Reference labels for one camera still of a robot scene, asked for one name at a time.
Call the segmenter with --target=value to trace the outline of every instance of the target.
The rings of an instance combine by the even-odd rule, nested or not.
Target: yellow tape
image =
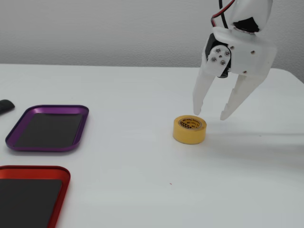
[[[196,116],[184,115],[174,120],[173,137],[185,144],[198,144],[205,140],[206,122]]]

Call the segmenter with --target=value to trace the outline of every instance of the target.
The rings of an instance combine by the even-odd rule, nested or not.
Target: cable
[[[223,8],[223,0],[218,0],[218,3],[219,3],[219,9]],[[227,22],[226,22],[226,18],[225,18],[225,14],[221,14],[221,17],[222,17],[222,21],[223,21],[223,25],[226,29],[228,29],[228,25],[227,25]]]
[[[231,0],[225,7],[223,7],[218,13],[214,14],[211,18],[211,24],[213,27],[216,27],[216,23],[214,21],[214,18],[219,17],[220,15],[222,15],[224,12],[226,12],[226,10],[228,10],[230,8],[230,6],[235,2],[235,0]]]

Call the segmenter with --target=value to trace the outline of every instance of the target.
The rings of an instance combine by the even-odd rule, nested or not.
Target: robotic arm
[[[202,55],[202,64],[193,92],[193,107],[200,114],[203,100],[215,77],[226,78],[228,72],[239,74],[220,119],[226,120],[266,79],[276,57],[273,42],[259,38],[270,16],[273,0],[231,0],[213,15],[213,26]],[[234,4],[229,23],[233,29],[217,27],[214,18],[222,16]]]

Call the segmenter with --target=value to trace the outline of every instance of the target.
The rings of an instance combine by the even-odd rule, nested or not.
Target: tape label
[[[185,118],[179,121],[179,125],[186,129],[198,129],[202,126],[202,123],[199,120],[193,118]]]

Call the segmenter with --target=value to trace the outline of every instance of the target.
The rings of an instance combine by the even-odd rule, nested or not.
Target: red wire
[[[224,8],[222,8],[218,13],[214,14],[211,18],[211,24],[213,27],[216,27],[216,23],[214,21],[214,18],[219,17],[222,13],[224,13],[226,10],[229,9],[229,7],[235,2],[235,0],[232,0],[227,6],[225,6]]]

